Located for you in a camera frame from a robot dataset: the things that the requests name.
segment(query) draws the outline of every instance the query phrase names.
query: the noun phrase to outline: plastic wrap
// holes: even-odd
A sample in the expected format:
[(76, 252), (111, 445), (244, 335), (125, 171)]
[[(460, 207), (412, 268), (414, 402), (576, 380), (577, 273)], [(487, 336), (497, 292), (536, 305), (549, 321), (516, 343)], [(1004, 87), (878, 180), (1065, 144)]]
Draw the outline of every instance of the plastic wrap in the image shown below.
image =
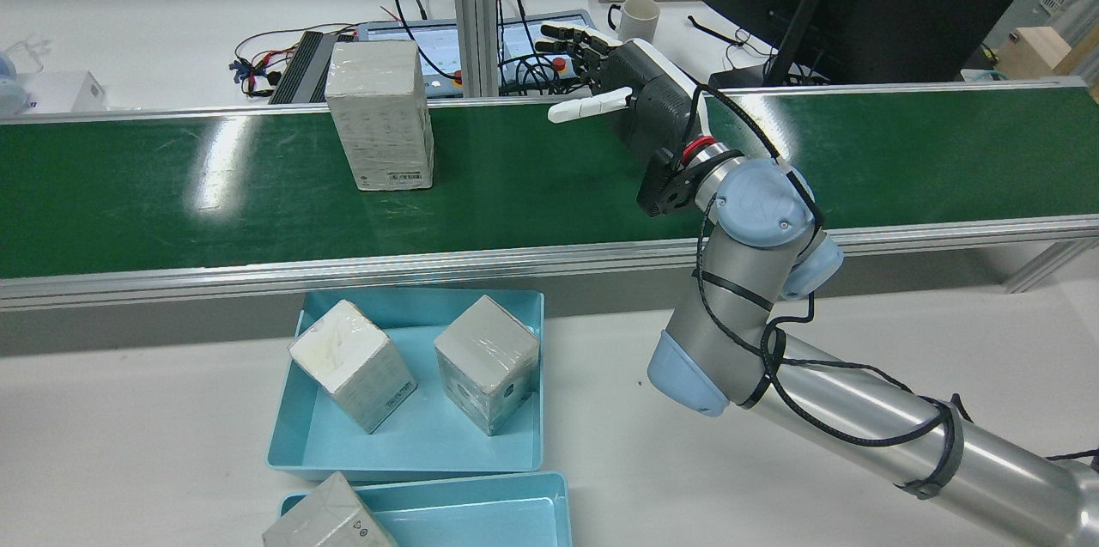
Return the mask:
[(445, 328), (435, 354), (447, 398), (490, 436), (537, 386), (537, 339), (489, 297)]
[(301, 333), (290, 356), (367, 433), (417, 388), (397, 346), (349, 301)]
[(362, 191), (432, 186), (434, 137), (414, 42), (341, 42), (324, 90)]
[(264, 547), (397, 547), (358, 494), (335, 472), (264, 532)]

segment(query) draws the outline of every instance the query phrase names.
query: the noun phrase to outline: light blue tray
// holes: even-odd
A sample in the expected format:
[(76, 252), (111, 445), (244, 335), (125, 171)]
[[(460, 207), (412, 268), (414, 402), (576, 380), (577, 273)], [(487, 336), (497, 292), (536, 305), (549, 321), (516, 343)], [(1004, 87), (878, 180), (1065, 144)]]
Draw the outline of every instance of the light blue tray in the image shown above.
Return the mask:
[(267, 465), (307, 480), (342, 471), (355, 482), (397, 482), (530, 472), (542, 467), (542, 378), (502, 433), (486, 436), (443, 393), (435, 336), (488, 295), (542, 341), (543, 297), (530, 290), (367, 288), (310, 292), (300, 335), (337, 301), (352, 301), (384, 328), (419, 386), (367, 434), (290, 360)]
[[(568, 488), (557, 472), (355, 489), (401, 547), (571, 547)], [(304, 493), (287, 496), (286, 515)]]

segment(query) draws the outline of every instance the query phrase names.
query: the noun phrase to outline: white table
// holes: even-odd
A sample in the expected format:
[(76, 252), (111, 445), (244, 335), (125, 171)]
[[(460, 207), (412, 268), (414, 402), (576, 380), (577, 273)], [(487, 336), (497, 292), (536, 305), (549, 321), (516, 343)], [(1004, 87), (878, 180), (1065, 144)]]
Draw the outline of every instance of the white table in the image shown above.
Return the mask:
[[(789, 330), (920, 393), (958, 391), (983, 427), (1036, 453), (1079, 450), (1099, 433), (1095, 263), (1011, 297), (828, 298)], [(664, 398), (645, 366), (667, 316), (546, 323), (543, 469), (569, 481), (577, 546), (1003, 545), (758, 416)], [(264, 465), (287, 344), (0, 360), (3, 544), (258, 545), (282, 498), (311, 487)]]
[[(429, 15), (454, 16), (454, 0), (425, 0)], [(504, 0), (506, 15), (518, 15)], [(524, 0), (531, 14), (588, 10), (600, 30), (608, 4), (596, 0)], [(381, 7), (393, 0), (0, 0), (4, 24), (0, 49), (30, 42), (47, 70), (90, 70), (107, 92), (111, 109), (173, 110), (264, 104), (247, 100), (233, 82), (230, 63), (238, 42), (257, 32), (326, 22), (388, 20)], [(404, 14), (417, 16), (413, 0), (401, 0)], [(726, 69), (725, 43), (691, 30), (687, 14), (731, 35), (735, 29), (702, 2), (665, 2), (655, 45), (702, 80)], [(300, 32), (267, 37), (245, 46), (251, 57), (263, 49), (293, 45)], [(750, 65), (748, 53), (730, 53)], [(20, 69), (34, 69), (22, 51)]]

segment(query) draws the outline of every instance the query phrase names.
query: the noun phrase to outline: light blue joint cap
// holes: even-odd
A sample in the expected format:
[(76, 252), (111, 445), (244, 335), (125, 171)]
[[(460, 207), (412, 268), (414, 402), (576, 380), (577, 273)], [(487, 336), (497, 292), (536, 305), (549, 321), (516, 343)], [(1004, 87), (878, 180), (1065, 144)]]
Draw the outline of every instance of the light blue joint cap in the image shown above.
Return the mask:
[(725, 394), (721, 393), (667, 331), (660, 333), (653, 358), (648, 360), (648, 381), (673, 401), (707, 416), (721, 416), (729, 405)]
[(843, 250), (835, 241), (832, 241), (831, 235), (826, 235), (808, 258), (793, 266), (790, 276), (786, 277), (786, 284), (782, 286), (779, 295), (785, 301), (801, 300), (832, 278), (841, 265), (843, 265)]
[(757, 248), (785, 245), (813, 225), (811, 211), (773, 159), (737, 165), (718, 187), (715, 205), (725, 234)]

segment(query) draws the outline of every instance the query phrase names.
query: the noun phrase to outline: cardboard box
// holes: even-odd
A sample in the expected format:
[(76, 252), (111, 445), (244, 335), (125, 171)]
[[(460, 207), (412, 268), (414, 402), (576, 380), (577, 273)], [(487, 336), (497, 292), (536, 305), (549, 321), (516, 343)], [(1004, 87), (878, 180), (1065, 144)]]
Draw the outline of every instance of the cardboard box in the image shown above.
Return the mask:
[(341, 472), (264, 532), (264, 547), (397, 547)]
[(337, 42), (324, 94), (360, 191), (429, 188), (434, 139), (414, 42)]
[(480, 297), (435, 339), (443, 390), (487, 435), (531, 395), (539, 341), (490, 297)]
[(1054, 69), (1070, 46), (1053, 27), (1019, 27), (996, 52), (996, 68), (1012, 80), (1054, 77)]
[(349, 301), (338, 301), (301, 333), (290, 356), (367, 433), (417, 387), (393, 341)]

